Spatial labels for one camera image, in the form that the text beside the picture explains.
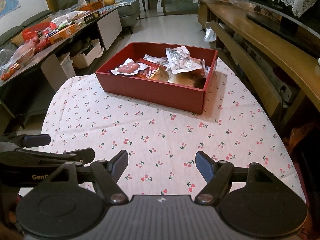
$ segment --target cherry print tablecloth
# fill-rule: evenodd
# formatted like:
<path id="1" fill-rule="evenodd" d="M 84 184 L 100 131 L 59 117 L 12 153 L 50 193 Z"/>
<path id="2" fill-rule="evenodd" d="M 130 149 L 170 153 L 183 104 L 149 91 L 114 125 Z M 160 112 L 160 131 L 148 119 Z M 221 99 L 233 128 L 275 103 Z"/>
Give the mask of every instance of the cherry print tablecloth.
<path id="1" fill-rule="evenodd" d="M 129 198 L 133 194 L 194 198 L 206 184 L 195 165 L 195 154 L 202 150 L 238 167 L 261 163 L 305 200 L 275 128 L 221 59 L 202 115 L 106 93 L 92 74 L 71 78 L 58 90 L 42 133 L 50 134 L 52 142 L 40 151 L 91 147 L 95 160 L 108 160 L 127 150 L 129 164 L 118 184 Z M 243 185 L 234 183 L 232 190 Z M 93 190 L 90 183 L 82 186 Z"/>

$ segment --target red tray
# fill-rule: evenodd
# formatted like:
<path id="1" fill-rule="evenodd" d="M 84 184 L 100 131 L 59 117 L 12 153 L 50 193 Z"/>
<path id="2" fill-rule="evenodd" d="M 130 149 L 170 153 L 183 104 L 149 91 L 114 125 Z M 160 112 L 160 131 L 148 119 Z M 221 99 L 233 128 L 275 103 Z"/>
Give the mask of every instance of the red tray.
<path id="1" fill-rule="evenodd" d="M 211 66 L 203 89 L 134 76 L 113 75 L 108 72 L 123 64 L 128 58 L 137 61 L 143 58 L 145 54 L 153 57 L 166 57 L 166 48 L 173 49 L 180 46 L 164 43 L 130 43 L 96 71 L 101 87 L 105 92 L 202 114 L 207 90 L 217 66 L 217 50 L 186 46 L 191 57 L 204 59 L 206 65 Z"/>

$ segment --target television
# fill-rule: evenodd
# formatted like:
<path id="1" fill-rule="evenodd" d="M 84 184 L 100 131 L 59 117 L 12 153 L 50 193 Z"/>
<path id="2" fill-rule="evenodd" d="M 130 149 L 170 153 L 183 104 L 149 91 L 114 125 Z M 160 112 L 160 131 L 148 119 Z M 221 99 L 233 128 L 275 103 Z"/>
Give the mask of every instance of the television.
<path id="1" fill-rule="evenodd" d="M 298 26 L 308 30 L 310 33 L 320 38 L 320 0 L 309 8 L 300 17 L 293 14 L 292 7 L 286 6 L 280 0 L 245 0 L 260 8 L 271 10 L 281 15 L 281 21 L 260 14 L 259 7 L 255 8 L 256 12 L 247 13 L 247 17 L 258 25 L 277 34 L 286 41 L 294 44 L 309 55 L 320 58 L 320 51 L 316 49 L 312 42 L 302 39 L 297 35 Z"/>

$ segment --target black circular disc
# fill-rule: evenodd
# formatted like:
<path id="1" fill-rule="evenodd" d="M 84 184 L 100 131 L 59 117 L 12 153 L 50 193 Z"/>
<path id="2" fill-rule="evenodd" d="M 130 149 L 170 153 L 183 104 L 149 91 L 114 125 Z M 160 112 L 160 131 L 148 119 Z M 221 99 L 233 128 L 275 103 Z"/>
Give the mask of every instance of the black circular disc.
<path id="1" fill-rule="evenodd" d="M 17 218 L 24 230 L 35 236 L 76 236 L 93 227 L 104 212 L 103 200 L 80 188 L 75 192 L 32 191 L 17 206 Z"/>
<path id="2" fill-rule="evenodd" d="M 254 193 L 242 189 L 227 194 L 220 203 L 227 224 L 254 237 L 282 237 L 302 227 L 307 208 L 294 192 Z"/>

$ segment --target map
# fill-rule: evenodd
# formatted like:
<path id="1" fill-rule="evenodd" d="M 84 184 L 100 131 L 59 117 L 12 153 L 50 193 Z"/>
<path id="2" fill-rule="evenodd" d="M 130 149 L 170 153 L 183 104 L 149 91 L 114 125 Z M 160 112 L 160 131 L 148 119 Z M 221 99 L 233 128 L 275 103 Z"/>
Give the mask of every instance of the map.
<path id="1" fill-rule="evenodd" d="M 19 7 L 18 0 L 0 0 L 0 18 Z"/>

